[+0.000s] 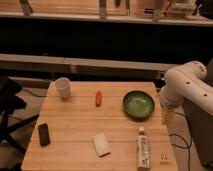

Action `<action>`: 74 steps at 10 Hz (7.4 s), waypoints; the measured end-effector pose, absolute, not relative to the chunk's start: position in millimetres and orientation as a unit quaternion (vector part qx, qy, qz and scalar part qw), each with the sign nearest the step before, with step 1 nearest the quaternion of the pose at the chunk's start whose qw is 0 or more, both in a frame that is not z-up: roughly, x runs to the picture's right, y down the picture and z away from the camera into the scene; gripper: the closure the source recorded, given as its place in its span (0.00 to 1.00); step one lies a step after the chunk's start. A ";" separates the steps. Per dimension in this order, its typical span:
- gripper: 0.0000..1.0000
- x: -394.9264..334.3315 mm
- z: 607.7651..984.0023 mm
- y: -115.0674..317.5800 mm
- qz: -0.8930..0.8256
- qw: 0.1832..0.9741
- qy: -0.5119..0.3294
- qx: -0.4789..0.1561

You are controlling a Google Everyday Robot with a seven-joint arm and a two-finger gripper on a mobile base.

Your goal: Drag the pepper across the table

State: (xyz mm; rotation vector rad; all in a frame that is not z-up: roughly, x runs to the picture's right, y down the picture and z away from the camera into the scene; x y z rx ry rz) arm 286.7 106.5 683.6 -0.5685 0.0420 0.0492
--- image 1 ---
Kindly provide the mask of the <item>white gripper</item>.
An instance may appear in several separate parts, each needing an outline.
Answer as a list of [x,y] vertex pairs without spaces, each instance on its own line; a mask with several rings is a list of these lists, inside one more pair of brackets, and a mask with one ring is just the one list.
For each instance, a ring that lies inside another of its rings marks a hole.
[[162,89],[159,93],[159,99],[162,107],[165,109],[162,111],[162,123],[167,125],[174,116],[173,109],[181,104],[181,97],[174,92]]

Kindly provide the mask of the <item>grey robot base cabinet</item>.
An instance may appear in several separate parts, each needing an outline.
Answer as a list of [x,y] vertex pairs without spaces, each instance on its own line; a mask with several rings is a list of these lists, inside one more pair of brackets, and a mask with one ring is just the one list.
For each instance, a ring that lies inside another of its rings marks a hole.
[[186,63],[190,68],[189,89],[183,110],[202,166],[213,171],[213,61]]

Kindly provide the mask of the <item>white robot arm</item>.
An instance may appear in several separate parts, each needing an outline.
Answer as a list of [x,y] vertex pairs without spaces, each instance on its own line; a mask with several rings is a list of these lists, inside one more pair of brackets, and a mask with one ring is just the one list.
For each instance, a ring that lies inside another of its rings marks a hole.
[[207,68],[199,61],[187,62],[166,71],[165,85],[159,92],[163,124],[171,121],[174,109],[182,105],[185,99],[213,116],[213,87],[204,82],[206,76]]

